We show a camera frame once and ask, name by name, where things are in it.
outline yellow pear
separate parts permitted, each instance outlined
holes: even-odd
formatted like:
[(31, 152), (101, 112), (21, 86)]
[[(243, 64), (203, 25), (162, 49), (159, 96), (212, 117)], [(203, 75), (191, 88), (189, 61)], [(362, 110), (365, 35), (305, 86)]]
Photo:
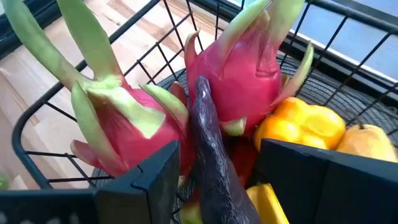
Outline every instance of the yellow pear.
[(338, 152), (398, 162), (396, 149), (384, 130), (370, 124), (356, 124), (344, 134)]

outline yellow bell pepper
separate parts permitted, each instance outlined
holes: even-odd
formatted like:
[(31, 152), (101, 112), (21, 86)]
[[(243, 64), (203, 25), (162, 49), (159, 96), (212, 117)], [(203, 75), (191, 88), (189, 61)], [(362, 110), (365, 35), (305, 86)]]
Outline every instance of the yellow bell pepper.
[(289, 97), (259, 125), (254, 144), (260, 151), (261, 139), (270, 138), (330, 150), (339, 145), (345, 129), (343, 118), (333, 110)]
[(263, 224), (289, 224), (270, 184), (253, 186), (247, 189), (246, 193)]

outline purple eggplant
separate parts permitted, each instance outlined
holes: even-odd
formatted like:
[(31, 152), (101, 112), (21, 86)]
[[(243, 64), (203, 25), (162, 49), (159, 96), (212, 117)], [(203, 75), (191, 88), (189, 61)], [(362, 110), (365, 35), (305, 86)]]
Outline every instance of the purple eggplant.
[(225, 152), (209, 82), (205, 77), (199, 77), (195, 85), (197, 97), (190, 117), (197, 146), (197, 181), (203, 224), (261, 224)]

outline dragon fruit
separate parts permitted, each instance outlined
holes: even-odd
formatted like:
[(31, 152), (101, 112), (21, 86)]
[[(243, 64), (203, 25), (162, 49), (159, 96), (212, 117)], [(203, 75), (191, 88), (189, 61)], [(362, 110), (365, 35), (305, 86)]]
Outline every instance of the dragon fruit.
[(185, 66), (191, 102), (195, 81), (203, 75), (211, 86), (222, 130), (232, 136), (251, 133), (275, 106), (293, 95), (305, 80), (313, 59), (306, 53), (295, 76), (285, 86), (276, 61), (277, 51), (299, 16), (304, 0), (257, 0), (243, 9), (221, 36), (199, 55), (195, 38), (185, 43)]
[(87, 164), (117, 177), (172, 140), (181, 142), (181, 173), (195, 159), (187, 141), (188, 110), (172, 92), (156, 85), (127, 84), (108, 37), (81, 0), (57, 0), (66, 25), (94, 79), (79, 73), (45, 36), (21, 0), (2, 0), (6, 16), (31, 54), (71, 91), (72, 107), (87, 143), (74, 140), (71, 150)]

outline floor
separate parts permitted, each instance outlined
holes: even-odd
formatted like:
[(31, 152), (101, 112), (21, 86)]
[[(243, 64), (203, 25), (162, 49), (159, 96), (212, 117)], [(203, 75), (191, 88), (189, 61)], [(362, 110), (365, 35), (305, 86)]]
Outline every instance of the floor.
[[(149, 1), (134, 0), (134, 4), (130, 0), (86, 0), (85, 2), (110, 35)], [(168, 0), (167, 2), (173, 19), (178, 23), (188, 12), (185, 0)], [(197, 26), (201, 29), (201, 41), (203, 46), (207, 47), (214, 40), (215, 18), (201, 9), (192, 7)], [(161, 1), (113, 44), (122, 70), (126, 71), (171, 28), (172, 23), (167, 15), (165, 4)], [(192, 20), (187, 19), (183, 22), (178, 31), (184, 42), (187, 35), (194, 31)], [(72, 64), (77, 64), (82, 60), (83, 57), (62, 18), (48, 26), (45, 32)], [(171, 58), (182, 47), (174, 32), (164, 39), (160, 46), (167, 58)], [(171, 63), (175, 71), (184, 67), (182, 56), (180, 54)], [(153, 50), (142, 63), (151, 75), (165, 65), (157, 49)], [(88, 68), (83, 73), (89, 77), (91, 75)], [(160, 81), (168, 75), (170, 75), (170, 70), (167, 68), (155, 81)], [(127, 80), (132, 86), (137, 86), (138, 83), (147, 82), (148, 77), (141, 68), (137, 67), (129, 73)], [(57, 80), (24, 47), (19, 47), (0, 61), (0, 95), (2, 96), (0, 98), (0, 126), (2, 127), (0, 142), (6, 142), (2, 146), (2, 153), (6, 156), (0, 157), (0, 172), (14, 180), (13, 188), (15, 189), (35, 189), (37, 186), (8, 144), (11, 129), (22, 112), (56, 82)], [(68, 90), (62, 89), (50, 102), (73, 115)], [(69, 145), (73, 139), (84, 141), (77, 124), (48, 106), (44, 106), (26, 124), (22, 141), (25, 149), (31, 151), (70, 153)], [(33, 156), (33, 160), (47, 178), (81, 177), (66, 159)], [(87, 174), (92, 172), (92, 167), (82, 162), (78, 163)], [(73, 182), (72, 184), (53, 184), (53, 186), (80, 188), (87, 187), (87, 183)]]

